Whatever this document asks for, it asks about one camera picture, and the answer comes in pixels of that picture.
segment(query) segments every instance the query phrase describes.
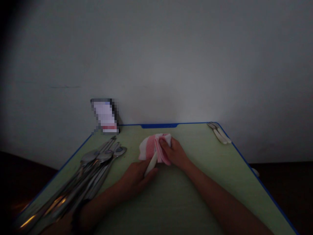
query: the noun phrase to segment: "forearm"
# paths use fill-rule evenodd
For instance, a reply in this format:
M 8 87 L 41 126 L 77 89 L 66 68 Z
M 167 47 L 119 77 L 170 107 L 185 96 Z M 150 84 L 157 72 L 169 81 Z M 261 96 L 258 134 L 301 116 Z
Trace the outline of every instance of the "forearm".
M 182 169 L 226 234 L 273 234 L 252 212 L 214 180 L 189 162 Z
M 82 208 L 79 219 L 80 228 L 88 233 L 109 210 L 117 206 L 122 200 L 116 185 L 108 188 Z M 71 222 L 72 213 L 68 213 L 60 221 L 46 228 L 42 234 L 70 234 Z

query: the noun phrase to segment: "pink and white napkin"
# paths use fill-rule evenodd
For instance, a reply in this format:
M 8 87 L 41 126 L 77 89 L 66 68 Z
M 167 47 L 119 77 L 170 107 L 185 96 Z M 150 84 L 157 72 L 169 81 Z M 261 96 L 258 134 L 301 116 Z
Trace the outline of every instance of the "pink and white napkin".
M 154 153 L 157 152 L 157 162 L 170 165 L 171 162 L 169 161 L 166 152 L 162 149 L 159 140 L 165 140 L 171 147 L 171 138 L 172 136 L 170 134 L 155 134 L 145 138 L 139 145 L 139 160 L 151 159 Z

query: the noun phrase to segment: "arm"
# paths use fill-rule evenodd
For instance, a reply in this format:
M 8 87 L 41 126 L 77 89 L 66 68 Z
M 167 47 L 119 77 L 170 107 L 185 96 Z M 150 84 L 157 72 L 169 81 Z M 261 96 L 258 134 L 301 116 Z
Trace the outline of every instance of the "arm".
M 226 234 L 273 235 L 242 203 L 200 171 L 188 159 L 176 139 L 172 138 L 171 148 L 165 141 L 160 140 L 160 144 L 169 160 L 184 171 L 193 182 Z
M 80 228 L 88 233 L 114 207 L 140 193 L 154 178 L 154 168 L 143 178 L 150 160 L 132 163 L 122 178 L 105 190 L 98 197 L 88 202 L 80 213 Z M 42 235 L 70 234 L 72 230 L 72 213 L 66 214 L 60 221 L 46 228 Z

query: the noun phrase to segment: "table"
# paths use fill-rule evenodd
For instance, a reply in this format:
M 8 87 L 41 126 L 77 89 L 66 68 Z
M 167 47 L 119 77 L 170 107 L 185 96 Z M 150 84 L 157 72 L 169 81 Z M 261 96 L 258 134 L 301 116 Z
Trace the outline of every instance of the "table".
M 241 201 L 274 234 L 298 234 L 234 143 L 221 144 L 206 123 L 122 126 L 117 141 L 128 151 L 114 162 L 99 193 L 121 178 L 128 166 L 138 160 L 141 141 L 156 133 L 171 133 L 198 168 Z M 101 133 L 89 136 L 18 220 L 41 207 L 78 169 L 83 154 L 110 137 Z M 223 234 L 187 176 L 173 165 L 157 167 L 159 172 L 153 183 L 106 215 L 95 234 Z M 39 221 L 31 234 L 37 234 L 46 224 L 44 219 Z

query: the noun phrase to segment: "dark floor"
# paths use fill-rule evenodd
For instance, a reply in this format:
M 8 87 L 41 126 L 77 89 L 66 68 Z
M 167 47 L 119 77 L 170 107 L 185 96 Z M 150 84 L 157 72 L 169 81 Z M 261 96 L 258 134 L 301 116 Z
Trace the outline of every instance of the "dark floor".
M 2 179 L 6 209 L 10 219 L 40 192 L 57 172 L 49 167 L 3 154 L 5 169 Z M 301 235 L 312 234 L 313 226 L 313 162 L 251 164 Z

